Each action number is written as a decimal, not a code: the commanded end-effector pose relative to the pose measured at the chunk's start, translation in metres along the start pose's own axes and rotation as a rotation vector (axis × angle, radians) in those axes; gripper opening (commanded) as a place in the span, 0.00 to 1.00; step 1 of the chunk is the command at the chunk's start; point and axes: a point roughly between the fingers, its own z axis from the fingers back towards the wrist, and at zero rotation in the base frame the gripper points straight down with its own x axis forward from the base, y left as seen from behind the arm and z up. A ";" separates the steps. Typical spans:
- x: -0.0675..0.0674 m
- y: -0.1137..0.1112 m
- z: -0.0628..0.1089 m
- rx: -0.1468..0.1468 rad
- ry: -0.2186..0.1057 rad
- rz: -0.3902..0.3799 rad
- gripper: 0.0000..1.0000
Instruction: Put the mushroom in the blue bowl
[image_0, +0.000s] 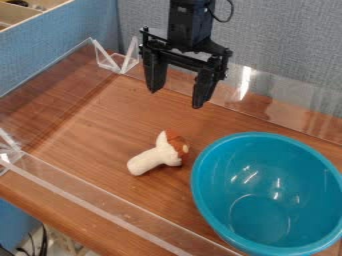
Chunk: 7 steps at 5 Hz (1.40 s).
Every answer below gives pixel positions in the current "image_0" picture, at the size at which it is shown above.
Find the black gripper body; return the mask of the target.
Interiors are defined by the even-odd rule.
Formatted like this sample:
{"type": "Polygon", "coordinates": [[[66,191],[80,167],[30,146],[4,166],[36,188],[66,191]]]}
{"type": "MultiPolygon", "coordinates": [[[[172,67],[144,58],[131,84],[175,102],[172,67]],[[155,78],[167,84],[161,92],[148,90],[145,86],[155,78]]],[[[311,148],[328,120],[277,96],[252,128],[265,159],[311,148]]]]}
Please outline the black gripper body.
{"type": "Polygon", "coordinates": [[[140,29],[143,42],[139,52],[143,59],[143,51],[151,49],[159,52],[168,66],[173,65],[192,72],[209,69],[216,72],[216,78],[224,79],[228,69],[228,60],[232,51],[215,43],[211,38],[203,39],[193,47],[177,46],[169,42],[165,33],[155,28],[140,29]]]}

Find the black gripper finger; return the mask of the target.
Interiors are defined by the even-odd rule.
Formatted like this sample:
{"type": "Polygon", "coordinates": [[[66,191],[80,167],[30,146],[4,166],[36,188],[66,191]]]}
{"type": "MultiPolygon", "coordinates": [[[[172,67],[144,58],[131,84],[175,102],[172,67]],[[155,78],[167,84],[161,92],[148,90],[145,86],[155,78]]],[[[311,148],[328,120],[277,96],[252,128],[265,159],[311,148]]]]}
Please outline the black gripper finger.
{"type": "Polygon", "coordinates": [[[151,93],[155,93],[164,86],[168,63],[159,52],[145,49],[143,51],[143,67],[147,88],[151,93]]]}
{"type": "Polygon", "coordinates": [[[195,78],[192,91],[192,108],[199,109],[211,99],[217,84],[216,72],[209,69],[201,69],[195,78]]]}

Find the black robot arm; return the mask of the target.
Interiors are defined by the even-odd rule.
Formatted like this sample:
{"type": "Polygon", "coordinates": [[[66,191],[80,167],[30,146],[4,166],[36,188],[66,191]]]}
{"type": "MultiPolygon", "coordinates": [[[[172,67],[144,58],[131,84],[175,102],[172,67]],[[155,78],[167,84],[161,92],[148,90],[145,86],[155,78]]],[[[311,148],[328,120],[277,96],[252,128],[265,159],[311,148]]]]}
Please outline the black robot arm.
{"type": "Polygon", "coordinates": [[[192,108],[199,109],[211,99],[216,84],[225,79],[232,51],[211,40],[212,21],[229,21],[213,14],[216,0],[169,0],[168,27],[163,34],[144,26],[139,52],[143,59],[144,77],[151,93],[165,84],[168,65],[197,73],[192,89],[192,108]]]}

